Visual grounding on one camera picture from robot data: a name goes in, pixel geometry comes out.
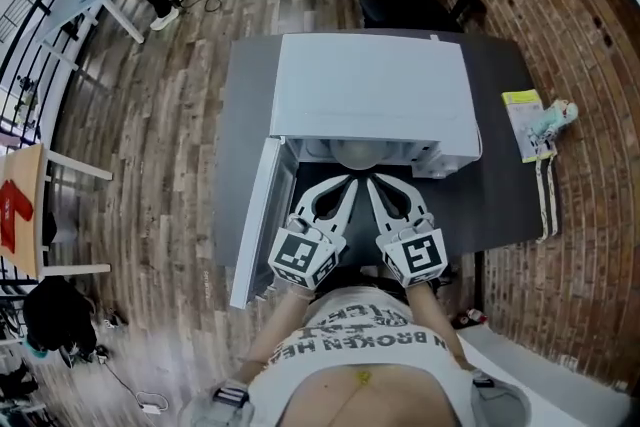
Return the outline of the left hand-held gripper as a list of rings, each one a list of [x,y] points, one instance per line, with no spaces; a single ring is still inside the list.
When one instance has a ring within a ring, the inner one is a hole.
[[[285,227],[278,229],[268,263],[277,278],[315,290],[340,262],[358,180],[328,178],[307,189]]]

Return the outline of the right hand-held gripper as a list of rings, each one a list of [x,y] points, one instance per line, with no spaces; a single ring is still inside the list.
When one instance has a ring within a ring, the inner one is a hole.
[[[420,191],[382,173],[367,179],[367,190],[381,234],[376,244],[400,285],[409,288],[439,278],[448,266],[443,234],[432,226],[434,217]]]

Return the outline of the white round plate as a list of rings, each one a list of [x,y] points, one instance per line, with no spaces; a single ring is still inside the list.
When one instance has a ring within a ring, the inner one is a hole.
[[[379,164],[387,153],[385,141],[331,140],[335,160],[352,170],[366,170]]]

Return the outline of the white microwave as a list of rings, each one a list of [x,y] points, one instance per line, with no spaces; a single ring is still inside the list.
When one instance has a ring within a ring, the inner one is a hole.
[[[214,235],[235,270],[230,303],[244,308],[272,281],[268,252],[285,223],[303,162],[372,154],[443,179],[482,154],[461,47],[362,33],[236,41],[216,145]]]

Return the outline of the person's right forearm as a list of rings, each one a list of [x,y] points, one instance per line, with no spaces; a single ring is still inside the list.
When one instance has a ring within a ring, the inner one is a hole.
[[[446,343],[461,368],[475,371],[476,368],[468,361],[460,339],[431,287],[427,283],[414,285],[406,290],[406,296],[414,323],[435,332]]]

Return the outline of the person's left forearm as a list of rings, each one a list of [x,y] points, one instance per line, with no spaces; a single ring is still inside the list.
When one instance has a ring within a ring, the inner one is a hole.
[[[272,316],[257,334],[235,378],[245,384],[266,367],[277,346],[299,329],[315,294],[297,285],[291,285],[281,298]]]

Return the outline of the black table with white legs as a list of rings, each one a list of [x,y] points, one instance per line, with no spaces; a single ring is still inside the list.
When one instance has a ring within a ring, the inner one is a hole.
[[[534,83],[513,40],[437,32],[461,47],[483,141],[480,160],[443,180],[419,184],[428,208],[453,232],[457,257],[527,242],[542,233],[535,166],[523,163],[504,105],[505,92]],[[281,36],[236,40],[230,51],[223,107],[217,121],[213,178],[214,256],[233,267],[260,157],[268,136]]]

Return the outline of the red and white bottle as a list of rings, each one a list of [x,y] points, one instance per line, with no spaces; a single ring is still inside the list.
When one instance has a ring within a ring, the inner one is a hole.
[[[462,330],[483,325],[487,320],[488,317],[483,312],[475,308],[470,308],[457,314],[451,321],[451,325],[455,330]]]

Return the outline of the person's white printed t-shirt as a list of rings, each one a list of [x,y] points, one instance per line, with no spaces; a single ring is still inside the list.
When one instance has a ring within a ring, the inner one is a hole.
[[[305,324],[279,342],[249,385],[251,427],[276,427],[307,377],[344,365],[401,365],[433,375],[463,427],[476,427],[472,374],[445,339],[414,323],[409,307],[371,287],[335,290],[309,307]]]

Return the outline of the yellow-green booklet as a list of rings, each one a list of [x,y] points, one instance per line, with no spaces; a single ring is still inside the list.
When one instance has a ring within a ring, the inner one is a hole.
[[[544,112],[542,101],[535,89],[503,92],[502,101],[519,149],[521,161],[531,163],[537,159],[549,159],[554,151],[547,142],[540,143],[536,136],[530,137],[529,129]]]

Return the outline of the white tabletop panel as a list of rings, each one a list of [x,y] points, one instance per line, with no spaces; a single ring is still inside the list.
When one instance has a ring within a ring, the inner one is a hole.
[[[553,363],[494,333],[474,326],[459,332],[469,361],[520,386],[530,397],[533,427],[635,427],[640,403]]]

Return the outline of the white power adapter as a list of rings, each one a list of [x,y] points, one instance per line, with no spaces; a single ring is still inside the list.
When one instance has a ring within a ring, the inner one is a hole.
[[[160,415],[169,409],[169,401],[162,394],[138,391],[134,397],[145,414]]]

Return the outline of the wooden table with white legs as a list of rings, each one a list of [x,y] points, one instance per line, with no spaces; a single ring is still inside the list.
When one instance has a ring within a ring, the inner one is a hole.
[[[0,187],[5,180],[13,180],[33,205],[33,217],[30,221],[24,221],[19,215],[15,216],[15,252],[11,254],[6,247],[0,245],[0,258],[8,260],[17,271],[38,280],[50,276],[109,273],[111,266],[108,264],[45,263],[45,253],[49,247],[42,241],[44,192],[48,181],[47,166],[51,163],[101,180],[113,179],[113,174],[109,171],[56,153],[42,144],[0,157]]]

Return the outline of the red shirt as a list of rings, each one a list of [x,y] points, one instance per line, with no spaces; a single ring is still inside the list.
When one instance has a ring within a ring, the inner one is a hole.
[[[0,245],[15,252],[15,216],[24,221],[33,217],[33,205],[13,180],[5,180],[0,187]]]

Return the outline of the light blue table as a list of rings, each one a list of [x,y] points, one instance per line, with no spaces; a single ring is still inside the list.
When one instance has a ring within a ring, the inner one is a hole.
[[[55,0],[49,8],[51,14],[45,17],[40,28],[35,32],[35,43],[47,50],[53,50],[53,43],[49,37],[61,30],[67,22],[72,21],[75,17],[88,15],[94,7],[105,8],[138,44],[145,41],[142,33],[115,5],[113,0]]]

